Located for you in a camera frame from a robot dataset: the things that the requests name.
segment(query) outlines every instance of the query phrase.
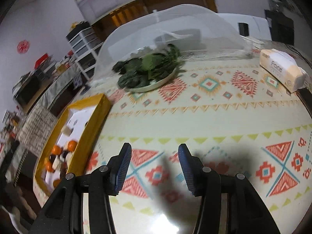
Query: screw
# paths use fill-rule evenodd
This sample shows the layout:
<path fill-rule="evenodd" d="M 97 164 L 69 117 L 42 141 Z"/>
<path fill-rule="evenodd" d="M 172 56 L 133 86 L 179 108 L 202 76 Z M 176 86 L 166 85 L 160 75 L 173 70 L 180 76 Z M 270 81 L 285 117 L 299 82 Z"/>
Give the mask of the screw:
<path fill-rule="evenodd" d="M 236 175 L 236 177 L 237 177 L 238 179 L 243 180 L 243 179 L 245 178 L 245 175 L 244 175 L 243 173 L 238 173 L 238 174 Z"/>
<path fill-rule="evenodd" d="M 102 166 L 99 168 L 99 171 L 100 171 L 101 173 L 107 172 L 107 171 L 108 171 L 107 165 L 102 165 Z"/>
<path fill-rule="evenodd" d="M 211 172 L 211 168 L 210 168 L 210 167 L 207 167 L 207 166 L 204 166 L 204 167 L 202 168 L 202 171 L 203 171 L 204 173 L 209 173 L 209 172 Z"/>
<path fill-rule="evenodd" d="M 74 174 L 73 173 L 68 173 L 68 174 L 66 174 L 66 176 L 65 176 L 65 178 L 67 179 L 67 180 L 70 180 L 70 179 L 72 179 L 74 177 Z"/>

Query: leafy greens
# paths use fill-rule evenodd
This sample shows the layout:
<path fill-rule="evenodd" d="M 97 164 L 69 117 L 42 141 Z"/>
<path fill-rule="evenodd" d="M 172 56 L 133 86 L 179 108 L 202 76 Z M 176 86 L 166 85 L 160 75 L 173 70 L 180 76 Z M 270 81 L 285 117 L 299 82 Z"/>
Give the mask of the leafy greens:
<path fill-rule="evenodd" d="M 164 53 L 146 54 L 141 58 L 117 62 L 112 70 L 122 76 L 118 80 L 120 88 L 139 88 L 150 85 L 169 76 L 179 65 L 180 50 L 168 44 Z"/>

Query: appliance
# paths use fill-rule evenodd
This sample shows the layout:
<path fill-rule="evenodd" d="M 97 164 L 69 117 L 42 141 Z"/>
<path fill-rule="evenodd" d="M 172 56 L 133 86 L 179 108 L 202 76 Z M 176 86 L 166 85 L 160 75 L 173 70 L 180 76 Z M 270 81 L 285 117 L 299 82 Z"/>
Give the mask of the appliance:
<path fill-rule="evenodd" d="M 35 70 L 24 81 L 20 82 L 19 89 L 14 87 L 13 100 L 24 113 L 29 113 L 50 84 L 51 80 L 42 76 L 42 72 Z"/>

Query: yellow tray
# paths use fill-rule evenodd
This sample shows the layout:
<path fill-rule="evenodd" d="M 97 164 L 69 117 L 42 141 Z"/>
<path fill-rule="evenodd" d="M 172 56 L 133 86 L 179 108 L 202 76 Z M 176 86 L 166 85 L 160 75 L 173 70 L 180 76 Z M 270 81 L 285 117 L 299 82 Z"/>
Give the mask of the yellow tray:
<path fill-rule="evenodd" d="M 46 182 L 41 178 L 43 170 L 46 169 L 44 159 L 49 157 L 53 146 L 56 144 L 57 139 L 61 133 L 62 127 L 66 124 L 70 109 L 82 110 L 84 108 L 95 106 L 96 108 L 92 113 L 90 120 L 88 121 L 80 140 L 74 151 L 71 164 L 67 169 L 67 173 L 74 173 L 76 176 L 80 176 L 84 173 L 85 165 L 93 149 L 94 140 L 97 138 L 102 123 L 109 113 L 111 108 L 110 101 L 104 94 L 98 94 L 83 100 L 79 100 L 73 104 L 67 106 L 59 120 L 57 121 L 50 137 L 48 138 L 46 145 L 41 153 L 38 165 L 35 171 L 35 179 L 39 187 L 46 193 L 47 196 L 51 195 L 51 192 L 46 186 Z"/>

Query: patterned tablecloth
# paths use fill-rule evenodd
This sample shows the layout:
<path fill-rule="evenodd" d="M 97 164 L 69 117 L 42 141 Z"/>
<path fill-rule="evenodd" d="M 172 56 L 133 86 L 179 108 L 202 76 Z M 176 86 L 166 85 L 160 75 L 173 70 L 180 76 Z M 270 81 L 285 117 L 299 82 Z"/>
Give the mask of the patterned tablecloth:
<path fill-rule="evenodd" d="M 281 233 L 297 227 L 312 202 L 312 119 L 296 94 L 259 66 L 257 53 L 244 60 L 190 59 L 176 79 L 148 93 L 119 90 L 116 76 L 75 98 L 104 92 L 114 103 L 87 173 L 124 142 L 132 145 L 123 190 L 110 198 L 117 233 L 192 232 L 200 198 L 187 189 L 177 157 L 181 143 L 218 173 L 244 173 Z M 43 205 L 35 182 L 34 191 Z M 89 234 L 88 200 L 83 224 Z"/>

